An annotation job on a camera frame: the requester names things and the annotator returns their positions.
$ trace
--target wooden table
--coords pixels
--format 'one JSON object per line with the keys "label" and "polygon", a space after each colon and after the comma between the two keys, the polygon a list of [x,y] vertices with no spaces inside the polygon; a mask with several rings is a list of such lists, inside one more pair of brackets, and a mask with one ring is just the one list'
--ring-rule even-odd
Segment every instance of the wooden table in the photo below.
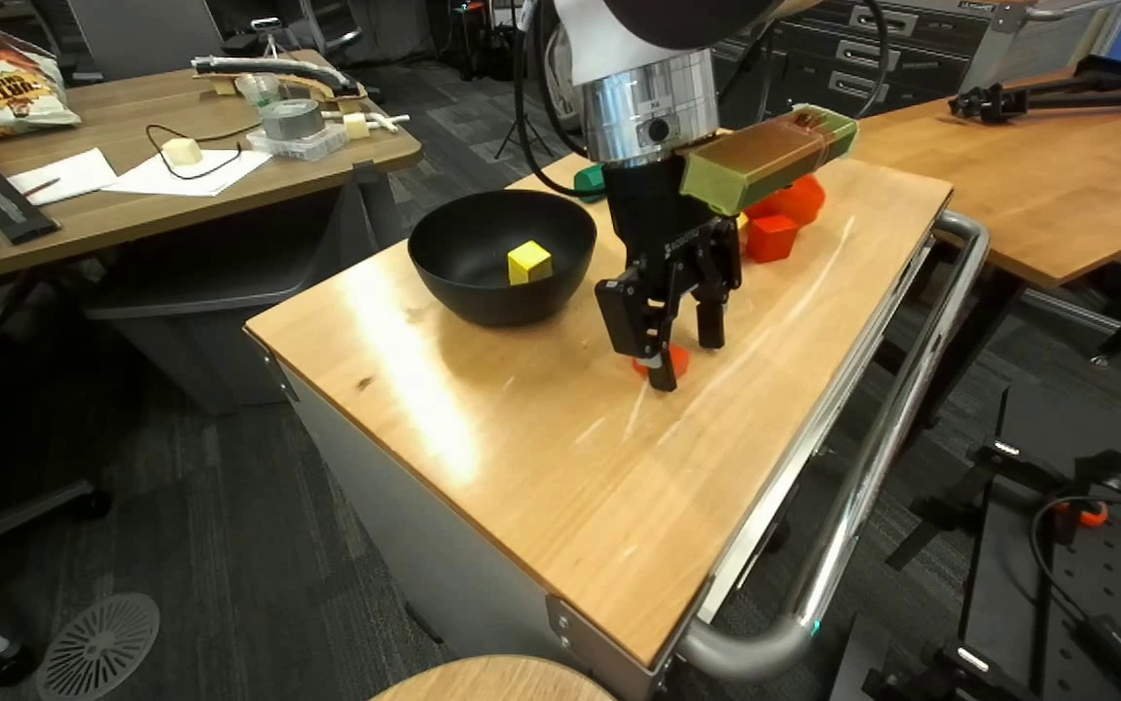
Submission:
{"label": "wooden table", "polygon": [[860,159],[951,181],[955,212],[987,227],[987,282],[939,371],[939,407],[1022,284],[1064,287],[1121,262],[1121,108],[1039,108],[1012,124],[951,116],[945,101],[860,124]]}
{"label": "wooden table", "polygon": [[378,693],[375,701],[612,701],[594,683],[570,666],[545,658],[459,658],[400,686]]}
{"label": "wooden table", "polygon": [[634,697],[625,677],[657,675],[689,619],[724,600],[951,196],[856,159],[820,183],[824,214],[791,262],[746,270],[727,348],[693,351],[676,392],[653,392],[609,342],[592,284],[620,274],[624,244],[603,208],[588,284],[538,326],[457,318],[406,244],[249,318],[337,504],[450,651],[563,658]]}
{"label": "wooden table", "polygon": [[[80,116],[77,127],[0,139],[0,170],[14,177],[77,155],[86,147],[100,147],[113,170],[127,170],[151,155],[144,124],[166,124],[191,135],[215,135],[252,124],[252,114],[240,99],[215,99],[212,78],[196,78],[191,69],[80,85],[69,90],[69,108]],[[384,131],[356,139],[326,159],[267,159],[219,200],[99,190],[49,204],[45,214],[60,221],[60,235],[35,239],[27,244],[9,244],[0,239],[0,278],[91,256],[141,239],[174,235],[183,227],[215,221],[224,214],[336,190],[349,181],[356,166],[398,166],[414,164],[416,155],[420,143],[409,131]]]}

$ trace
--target black cable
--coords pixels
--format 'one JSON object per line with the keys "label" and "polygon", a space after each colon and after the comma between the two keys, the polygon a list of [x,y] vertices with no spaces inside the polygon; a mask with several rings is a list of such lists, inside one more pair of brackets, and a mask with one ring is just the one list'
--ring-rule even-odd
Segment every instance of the black cable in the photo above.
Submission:
{"label": "black cable", "polygon": [[585,200],[585,196],[592,196],[592,190],[575,190],[575,186],[558,183],[558,181],[538,164],[538,155],[533,155],[533,147],[528,147],[524,78],[520,78],[520,40],[518,40],[518,37],[520,37],[520,31],[518,31],[518,4],[510,4],[510,25],[514,25],[514,31],[510,31],[510,52],[514,52],[514,127],[518,127],[520,155],[524,155],[528,170],[533,170],[549,190]]}
{"label": "black cable", "polygon": [[533,69],[533,78],[538,78],[538,90],[542,90],[542,101],[545,101],[545,116],[549,116],[549,124],[551,124],[551,131],[558,131],[558,139],[563,139],[570,143],[570,153],[575,153],[575,155],[588,155],[588,147],[585,143],[575,143],[573,139],[573,131],[561,124],[561,114],[558,114],[558,107],[551,107],[551,90],[549,90],[549,65],[545,65],[545,47],[549,47],[549,37],[545,37],[545,12],[558,12],[558,4],[551,0],[538,0],[533,4],[533,14],[528,14],[528,69]]}
{"label": "black cable", "polygon": [[240,159],[245,143],[237,139],[237,153],[219,159],[215,166],[206,170],[174,170],[170,159],[163,155],[163,143],[156,139],[156,131],[166,131],[166,135],[180,135],[180,139],[196,139],[196,143],[212,143],[212,139],[234,139],[234,135],[245,135],[252,131],[256,124],[245,124],[245,127],[231,127],[231,131],[212,131],[212,135],[187,135],[180,127],[166,127],[166,124],[144,124],[144,139],[156,147],[156,155],[163,159],[163,166],[174,177],[174,181],[206,181],[222,166],[231,166],[234,159]]}
{"label": "black cable", "polygon": [[871,12],[871,25],[874,25],[874,82],[871,82],[868,101],[856,114],[856,116],[868,116],[874,108],[881,90],[886,90],[886,25],[881,12],[881,0],[860,0],[860,4]]}
{"label": "black cable", "polygon": [[754,40],[746,42],[746,52],[740,55],[740,61],[730,65],[727,82],[716,90],[716,101],[724,107],[727,95],[750,75],[750,61],[767,55],[769,42],[769,20],[764,20],[764,26],[754,31]]}
{"label": "black cable", "polygon": [[1043,577],[1048,584],[1048,597],[1064,608],[1064,614],[1069,614],[1069,622],[1077,619],[1091,619],[1081,613],[1081,603],[1068,592],[1068,584],[1052,574],[1043,548],[1039,548],[1039,538],[1043,538],[1043,517],[1056,516],[1059,505],[1076,505],[1077,499],[1091,499],[1091,496],[1059,496],[1059,499],[1048,499],[1043,505],[1031,510],[1031,522],[1029,522],[1029,547],[1031,547],[1031,561],[1034,561],[1034,574]]}

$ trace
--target wooden tabletop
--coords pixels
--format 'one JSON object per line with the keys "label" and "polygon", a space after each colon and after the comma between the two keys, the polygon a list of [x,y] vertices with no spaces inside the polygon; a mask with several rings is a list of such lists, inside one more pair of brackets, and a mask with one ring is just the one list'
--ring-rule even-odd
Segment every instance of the wooden tabletop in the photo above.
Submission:
{"label": "wooden tabletop", "polygon": [[1121,262],[1121,108],[955,122],[945,101],[860,124],[860,159],[951,181],[955,212],[987,227],[987,265],[1069,284]]}
{"label": "wooden tabletop", "polygon": [[[549,323],[471,326],[393,244],[249,330],[649,671],[951,196],[860,159],[820,183],[820,220],[785,262],[746,265],[727,348],[693,351],[676,392],[609,342],[592,284],[624,244],[603,208],[588,284]],[[693,299],[675,340],[698,342]]]}
{"label": "wooden tabletop", "polygon": [[[14,177],[42,166],[86,147],[100,147],[113,170],[127,170],[151,155],[144,135],[149,124],[166,124],[191,135],[215,135],[252,124],[252,108],[240,99],[215,99],[206,78],[191,69],[99,82],[69,90],[69,108],[80,116],[77,127],[32,131],[0,139],[0,170]],[[349,147],[326,159],[267,159],[219,200],[158,200],[158,196],[77,196],[67,204],[42,208],[60,235],[9,244],[0,235],[0,278],[100,252],[109,244],[170,235],[196,221],[224,220],[237,212],[256,212],[314,190],[337,186],[356,164],[398,166],[420,155],[420,143],[409,131],[380,131],[356,139]]]}
{"label": "wooden tabletop", "polygon": [[612,701],[592,677],[558,666],[549,658],[485,656],[459,658],[400,686],[375,701]]}

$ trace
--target green object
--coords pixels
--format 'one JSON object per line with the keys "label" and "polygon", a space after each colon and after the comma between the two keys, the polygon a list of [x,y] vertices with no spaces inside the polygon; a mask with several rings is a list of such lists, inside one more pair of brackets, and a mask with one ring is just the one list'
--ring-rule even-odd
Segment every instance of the green object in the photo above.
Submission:
{"label": "green object", "polygon": [[573,190],[588,204],[599,204],[603,200],[603,166],[588,164],[585,170],[575,170]]}
{"label": "green object", "polygon": [[769,190],[846,155],[856,139],[856,122],[820,107],[760,122],[730,135],[684,153],[682,196],[736,220]]}

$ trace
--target orange item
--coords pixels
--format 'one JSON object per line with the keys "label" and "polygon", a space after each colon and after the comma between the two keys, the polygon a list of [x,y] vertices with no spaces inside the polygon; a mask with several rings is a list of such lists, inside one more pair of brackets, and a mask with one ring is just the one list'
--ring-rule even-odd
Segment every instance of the orange item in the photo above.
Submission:
{"label": "orange item", "polygon": [[682,373],[689,371],[684,348],[675,348],[675,342],[668,342],[668,364],[675,364],[675,373],[682,379]]}
{"label": "orange item", "polygon": [[785,214],[794,220],[798,227],[810,227],[816,221],[824,208],[824,186],[816,177],[803,177],[794,183],[785,183],[784,190],[760,200],[746,208],[746,220],[764,220],[764,214]]}
{"label": "orange item", "polygon": [[742,235],[746,235],[746,256],[750,262],[784,262],[791,256],[794,243],[798,243],[798,221],[785,214],[760,214],[746,220]]}
{"label": "orange item", "polygon": [[1111,504],[1059,504],[1059,517],[1076,517],[1081,531],[1103,531],[1111,522]]}

